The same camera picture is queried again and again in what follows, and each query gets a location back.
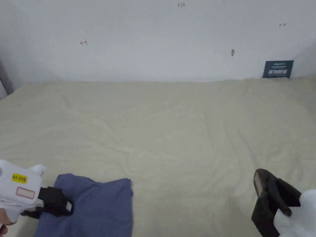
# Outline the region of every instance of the mattress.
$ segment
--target mattress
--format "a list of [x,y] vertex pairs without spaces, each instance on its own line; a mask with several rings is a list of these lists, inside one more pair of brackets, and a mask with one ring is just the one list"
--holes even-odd
[[[316,188],[316,79],[28,84],[0,101],[0,157],[133,182],[133,236],[260,236],[253,175]],[[32,236],[21,217],[6,236]]]

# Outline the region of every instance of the cream fabric surface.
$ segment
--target cream fabric surface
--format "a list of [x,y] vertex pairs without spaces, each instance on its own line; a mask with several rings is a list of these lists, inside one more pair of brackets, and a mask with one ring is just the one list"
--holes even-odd
[[47,166],[48,185],[130,178],[133,236],[260,236],[257,168],[316,188],[315,101],[316,78],[29,84],[0,101],[0,158]]

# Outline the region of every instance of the blue towel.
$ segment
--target blue towel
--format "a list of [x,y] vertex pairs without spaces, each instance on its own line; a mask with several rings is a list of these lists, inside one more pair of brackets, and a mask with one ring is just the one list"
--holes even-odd
[[54,187],[74,202],[71,216],[42,213],[34,237],[98,237],[132,235],[130,179],[97,183],[89,178],[62,174]]

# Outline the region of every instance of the white wall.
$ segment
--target white wall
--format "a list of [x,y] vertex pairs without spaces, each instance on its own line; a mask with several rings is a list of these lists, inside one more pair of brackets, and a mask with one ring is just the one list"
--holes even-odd
[[267,60],[316,73],[316,1],[182,1],[1,0],[0,62],[14,88],[261,77]]

